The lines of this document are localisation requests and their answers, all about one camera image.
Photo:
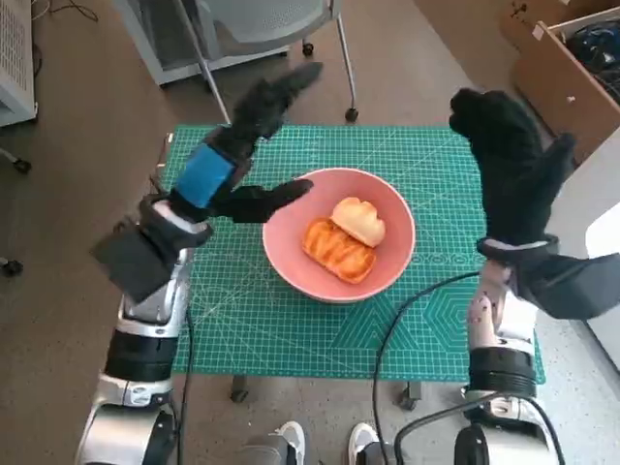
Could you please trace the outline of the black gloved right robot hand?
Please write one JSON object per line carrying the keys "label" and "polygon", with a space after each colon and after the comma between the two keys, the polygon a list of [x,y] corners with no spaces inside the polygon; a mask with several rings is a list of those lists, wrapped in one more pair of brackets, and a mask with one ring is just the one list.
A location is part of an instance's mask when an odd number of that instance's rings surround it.
{"label": "black gloved right robot hand", "polygon": [[450,109],[449,126],[469,142],[479,167],[486,237],[514,247],[547,242],[574,137],[562,134],[544,147],[532,118],[503,91],[462,88]]}

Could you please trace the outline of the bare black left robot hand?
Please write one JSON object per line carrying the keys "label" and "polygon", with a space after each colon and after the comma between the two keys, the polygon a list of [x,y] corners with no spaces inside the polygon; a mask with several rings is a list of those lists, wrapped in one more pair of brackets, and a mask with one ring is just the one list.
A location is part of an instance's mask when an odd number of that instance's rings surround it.
{"label": "bare black left robot hand", "polygon": [[289,107],[322,70],[322,63],[311,62],[275,80],[258,80],[237,103],[232,122],[217,127],[195,148],[170,190],[170,209],[194,223],[227,217],[236,223],[262,224],[306,195],[313,182],[305,178],[272,189],[238,183],[252,167],[258,142],[280,130]]}

